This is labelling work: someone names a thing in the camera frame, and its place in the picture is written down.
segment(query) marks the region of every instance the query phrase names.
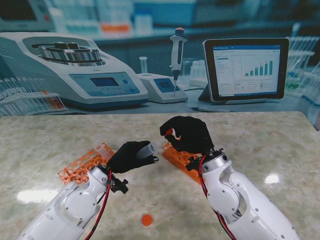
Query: display screen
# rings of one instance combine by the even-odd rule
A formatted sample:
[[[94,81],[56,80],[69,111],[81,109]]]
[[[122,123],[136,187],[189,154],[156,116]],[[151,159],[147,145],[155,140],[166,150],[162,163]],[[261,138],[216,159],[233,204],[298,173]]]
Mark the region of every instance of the display screen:
[[[170,88],[170,84],[167,81],[160,81],[159,82],[160,86],[163,87],[164,89]]]
[[[219,96],[276,94],[280,50],[280,45],[214,46]]]
[[[0,18],[12,20],[37,20],[28,0],[0,0]]]
[[[90,78],[97,87],[119,86],[113,77]]]

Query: computer monitor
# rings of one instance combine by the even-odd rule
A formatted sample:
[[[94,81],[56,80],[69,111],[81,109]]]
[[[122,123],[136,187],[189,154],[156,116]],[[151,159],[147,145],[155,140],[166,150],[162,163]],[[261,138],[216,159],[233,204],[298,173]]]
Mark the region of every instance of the computer monitor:
[[[284,97],[288,39],[206,40],[203,49],[212,102]]]
[[[54,30],[44,0],[0,0],[0,32]]]

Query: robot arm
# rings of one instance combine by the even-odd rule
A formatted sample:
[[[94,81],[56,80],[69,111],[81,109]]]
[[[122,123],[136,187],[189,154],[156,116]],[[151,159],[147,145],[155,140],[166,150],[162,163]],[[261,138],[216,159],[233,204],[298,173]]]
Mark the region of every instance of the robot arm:
[[[160,127],[160,134],[178,152],[205,156],[190,159],[186,168],[196,169],[205,179],[203,191],[232,240],[299,240],[282,212],[245,175],[232,168],[223,149],[214,149],[203,121],[175,116]]]
[[[125,173],[159,160],[153,155],[143,159],[137,158],[139,150],[148,144],[149,141],[127,142],[112,156],[107,167],[99,165],[87,173],[87,183],[69,183],[22,231],[18,240],[78,240],[100,211],[94,228],[85,239],[88,240],[98,225],[109,190],[120,190],[124,194],[128,191],[128,181],[121,182],[111,172]],[[97,198],[102,193],[106,195],[100,210]]]
[[[18,240],[78,240],[99,212],[99,194],[104,193],[108,176],[98,167],[88,172],[89,182],[69,183],[24,229]]]
[[[222,149],[202,164],[211,207],[223,216],[236,240],[299,240],[282,212],[242,173]]]

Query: red wire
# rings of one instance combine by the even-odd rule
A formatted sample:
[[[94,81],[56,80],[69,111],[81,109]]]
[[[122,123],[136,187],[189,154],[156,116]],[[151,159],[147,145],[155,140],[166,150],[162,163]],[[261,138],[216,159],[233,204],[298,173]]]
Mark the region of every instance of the red wire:
[[[200,181],[201,181],[202,190],[203,190],[205,196],[208,197],[208,190],[207,190],[207,188],[206,188],[204,179],[203,179],[203,177],[202,177],[202,164],[203,164],[204,160],[206,159],[206,157],[207,157],[207,156],[204,155],[204,156],[201,158],[200,163],[199,163],[198,173],[199,173],[199,178],[200,178]],[[220,221],[222,222],[225,230],[226,230],[226,231],[229,233],[229,235],[232,237],[232,240],[236,240],[235,236],[234,236],[234,235],[231,233],[231,231],[229,230],[229,228],[228,228],[228,226],[227,226],[227,224],[226,224],[226,221],[225,221],[224,217],[223,217],[221,214],[217,213],[215,210],[213,210],[213,211],[215,212],[215,214],[217,215],[217,217],[218,217],[218,218],[220,219]]]
[[[108,187],[106,189],[106,194],[105,194],[105,197],[104,197],[104,200],[103,200],[103,204],[102,204],[102,207],[101,207],[101,210],[99,212],[99,215],[95,221],[95,224],[92,228],[92,230],[90,231],[90,233],[88,234],[88,236],[86,236],[86,238],[84,240],[89,240],[92,235],[94,234],[99,222],[100,222],[100,219],[101,219],[101,216],[102,214],[104,213],[104,210],[106,208],[106,204],[107,204],[107,200],[108,200],[108,196],[109,196],[109,192],[110,192],[110,188],[111,188],[111,177],[112,177],[112,170],[109,171],[109,184],[108,184]]]

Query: black glove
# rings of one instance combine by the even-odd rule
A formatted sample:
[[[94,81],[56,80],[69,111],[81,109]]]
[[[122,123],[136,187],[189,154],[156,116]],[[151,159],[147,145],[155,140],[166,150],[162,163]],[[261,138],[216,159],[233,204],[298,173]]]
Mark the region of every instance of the black glove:
[[[172,134],[165,138],[178,151],[191,154],[207,154],[214,147],[205,122],[192,116],[175,116],[160,127],[160,134],[164,136],[168,130],[174,129],[176,139]]]
[[[158,162],[159,158],[153,155],[137,159],[137,152],[149,143],[149,141],[128,141],[111,157],[106,166],[114,173],[122,174],[129,170]]]

